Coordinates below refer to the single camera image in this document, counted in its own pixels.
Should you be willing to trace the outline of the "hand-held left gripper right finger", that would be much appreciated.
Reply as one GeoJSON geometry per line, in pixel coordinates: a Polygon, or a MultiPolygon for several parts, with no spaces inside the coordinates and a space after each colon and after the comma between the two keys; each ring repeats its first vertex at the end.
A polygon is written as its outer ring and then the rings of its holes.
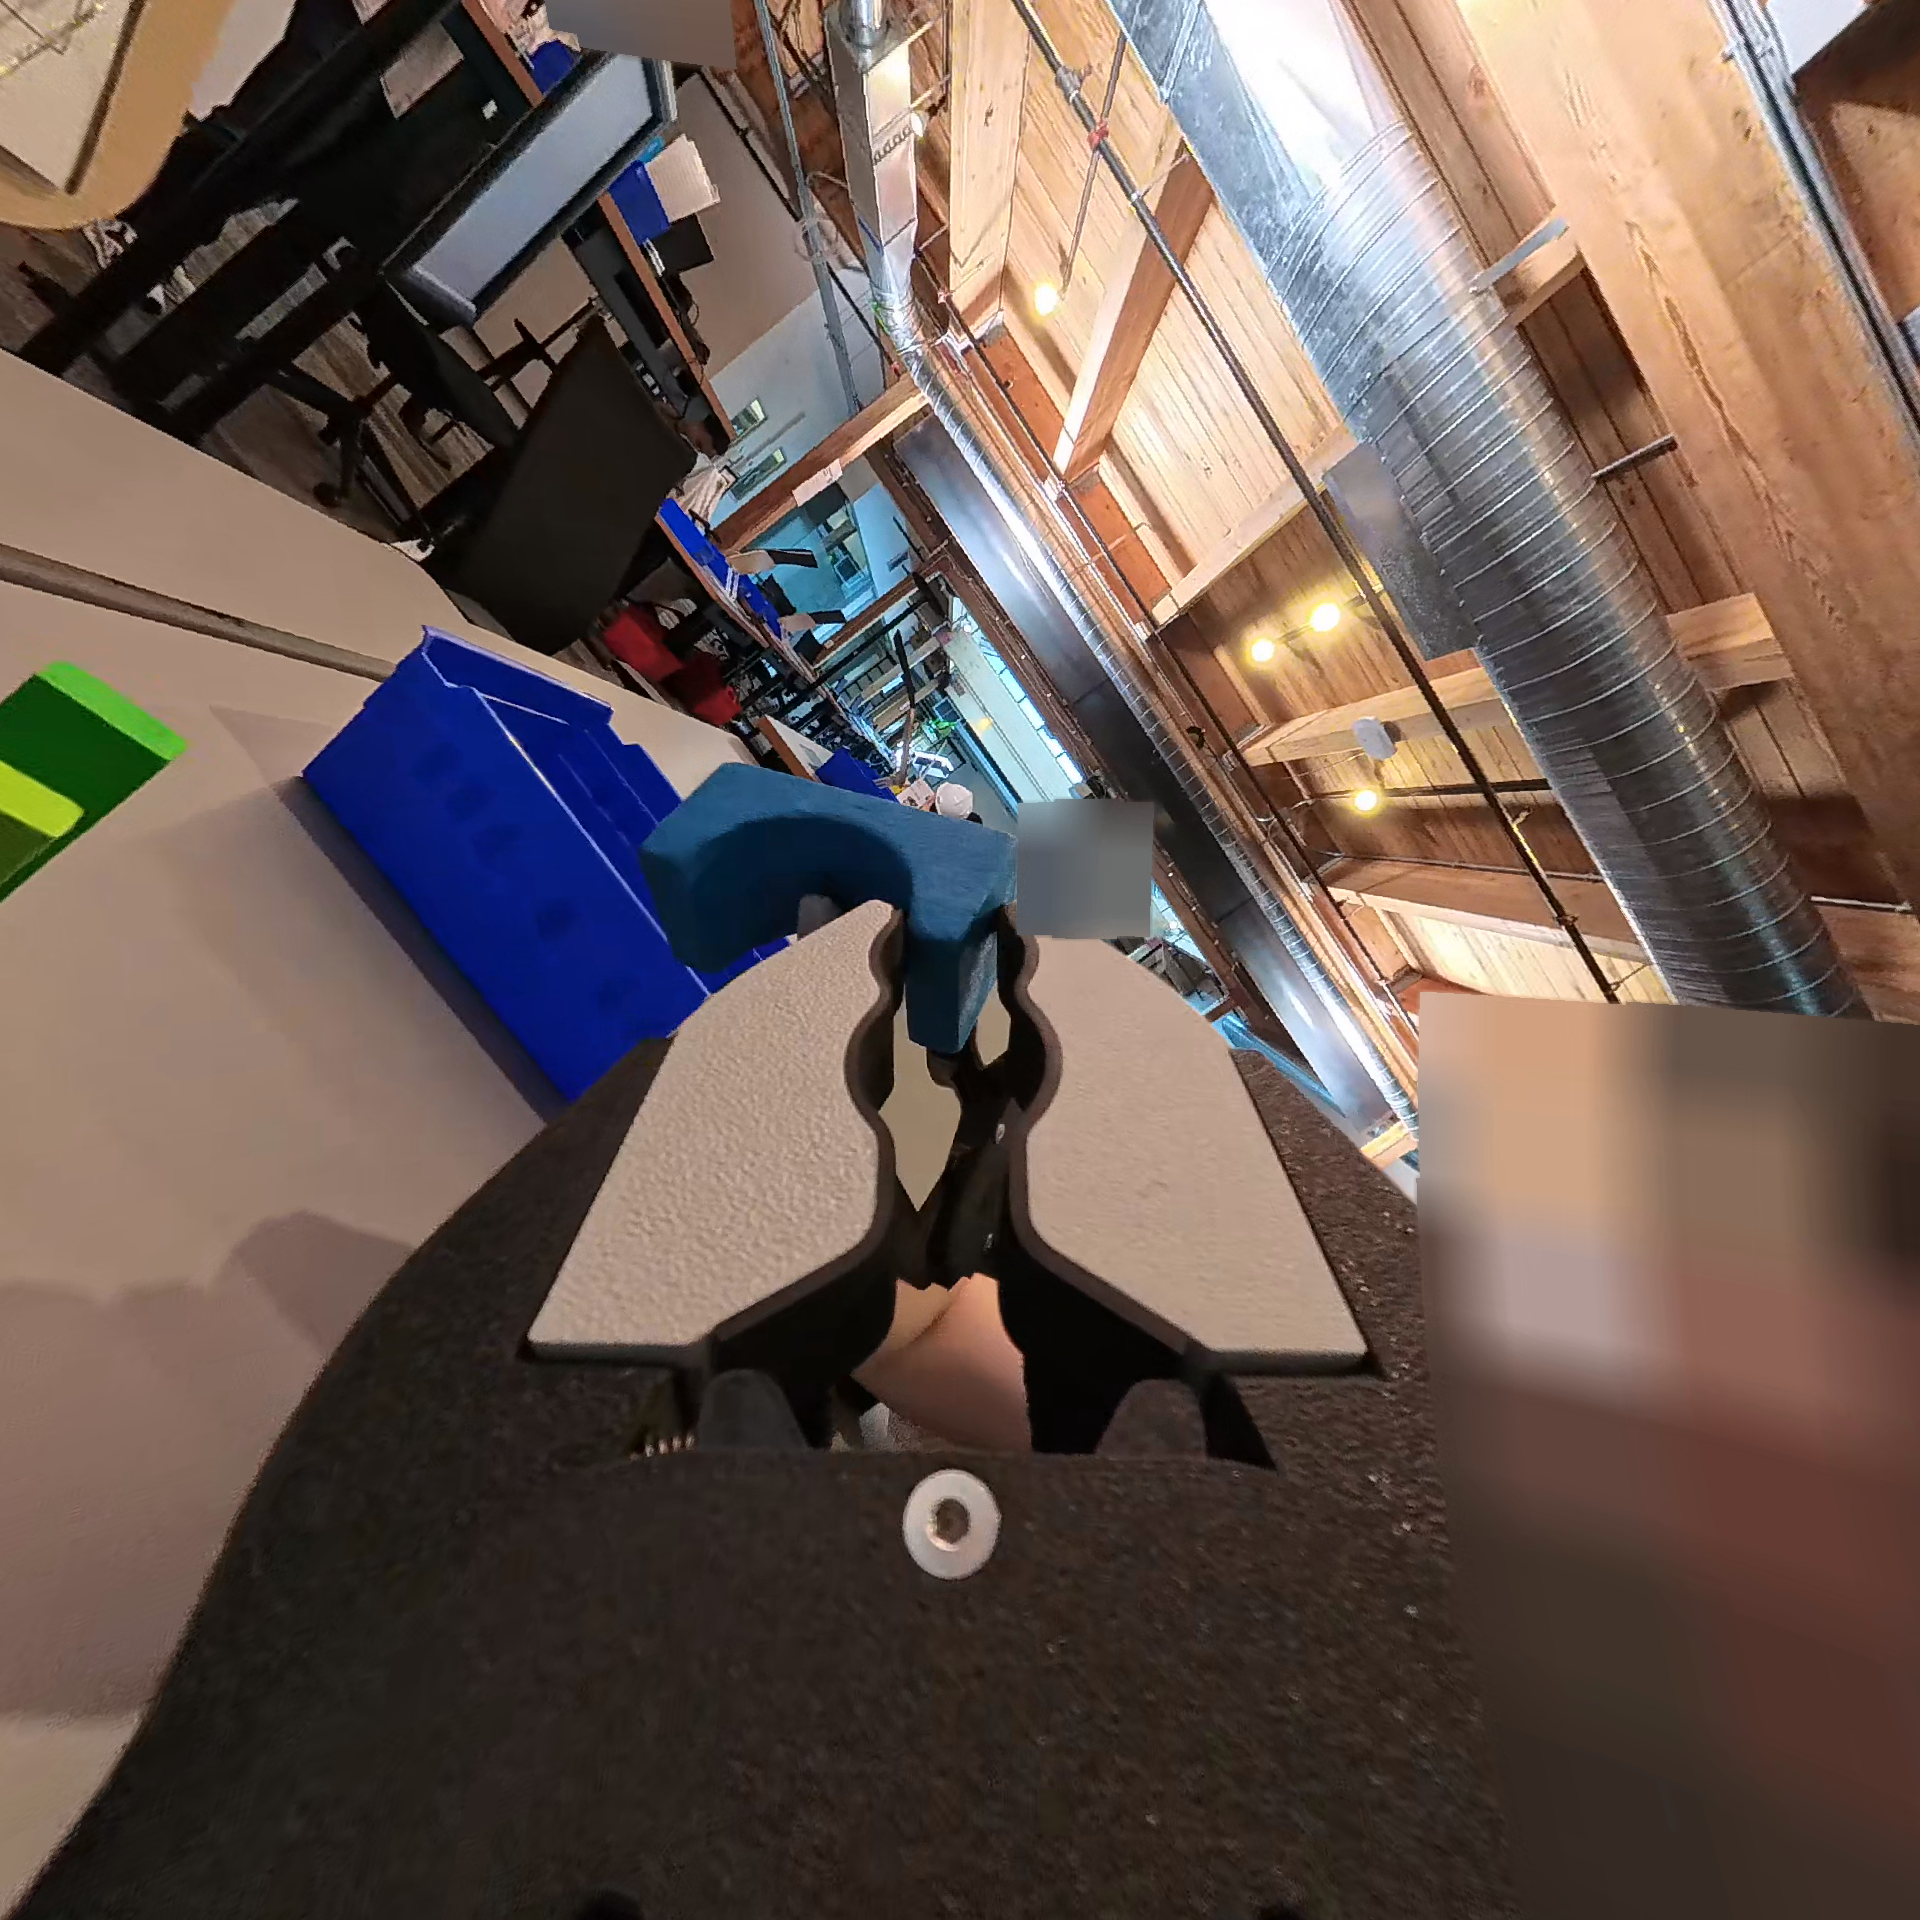
{"type": "Polygon", "coordinates": [[[1228,1043],[1139,962],[1023,933],[999,1308],[1034,1367],[1337,1376],[1367,1341],[1228,1043]]]}

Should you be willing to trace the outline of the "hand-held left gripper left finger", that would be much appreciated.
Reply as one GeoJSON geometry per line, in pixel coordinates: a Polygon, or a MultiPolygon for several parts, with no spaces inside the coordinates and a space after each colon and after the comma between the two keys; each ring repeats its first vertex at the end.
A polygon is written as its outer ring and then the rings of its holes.
{"type": "Polygon", "coordinates": [[[528,1331],[551,1359],[843,1379],[897,1311],[881,1120],[903,919],[864,903],[713,994],[672,1040],[528,1331]]]}

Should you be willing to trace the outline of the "blue arch block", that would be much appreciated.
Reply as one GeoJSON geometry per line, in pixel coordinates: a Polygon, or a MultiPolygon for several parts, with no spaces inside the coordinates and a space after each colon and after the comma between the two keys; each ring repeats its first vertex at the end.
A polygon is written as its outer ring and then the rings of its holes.
{"type": "Polygon", "coordinates": [[[999,976],[996,923],[1017,890],[1017,840],[759,766],[710,775],[640,843],[640,874],[678,958],[718,974],[794,935],[800,901],[903,917],[907,1032],[959,1053],[999,976]]]}

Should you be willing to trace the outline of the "blue plastic bin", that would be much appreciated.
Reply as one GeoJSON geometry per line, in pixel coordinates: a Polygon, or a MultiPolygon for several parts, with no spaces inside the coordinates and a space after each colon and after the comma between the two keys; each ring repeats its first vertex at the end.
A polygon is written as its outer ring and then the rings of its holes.
{"type": "Polygon", "coordinates": [[[564,1100],[786,946],[683,965],[639,859],[682,794],[606,701],[450,634],[305,780],[564,1100]]]}

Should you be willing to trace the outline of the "red plastic bins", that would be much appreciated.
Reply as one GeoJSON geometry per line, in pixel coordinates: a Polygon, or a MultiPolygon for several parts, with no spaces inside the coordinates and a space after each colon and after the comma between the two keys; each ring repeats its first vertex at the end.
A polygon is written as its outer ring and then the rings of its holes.
{"type": "Polygon", "coordinates": [[[659,607],[622,603],[600,619],[592,639],[687,712],[713,726],[731,724],[744,715],[744,701],[729,680],[728,646],[678,634],[659,607]]]}

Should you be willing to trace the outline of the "black office chair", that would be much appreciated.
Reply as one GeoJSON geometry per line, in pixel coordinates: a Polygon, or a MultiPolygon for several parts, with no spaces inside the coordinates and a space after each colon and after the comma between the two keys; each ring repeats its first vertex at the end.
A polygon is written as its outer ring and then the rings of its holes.
{"type": "Polygon", "coordinates": [[[518,645],[556,655],[617,599],[699,453],[601,320],[550,376],[518,439],[426,508],[426,571],[518,645]]]}

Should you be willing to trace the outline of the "silver ventilation duct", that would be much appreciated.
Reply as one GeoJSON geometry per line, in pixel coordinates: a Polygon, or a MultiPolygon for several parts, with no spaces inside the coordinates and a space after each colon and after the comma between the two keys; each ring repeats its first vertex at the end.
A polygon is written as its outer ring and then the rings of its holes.
{"type": "Polygon", "coordinates": [[[1670,994],[1870,1019],[1348,10],[1113,11],[1670,994]]]}

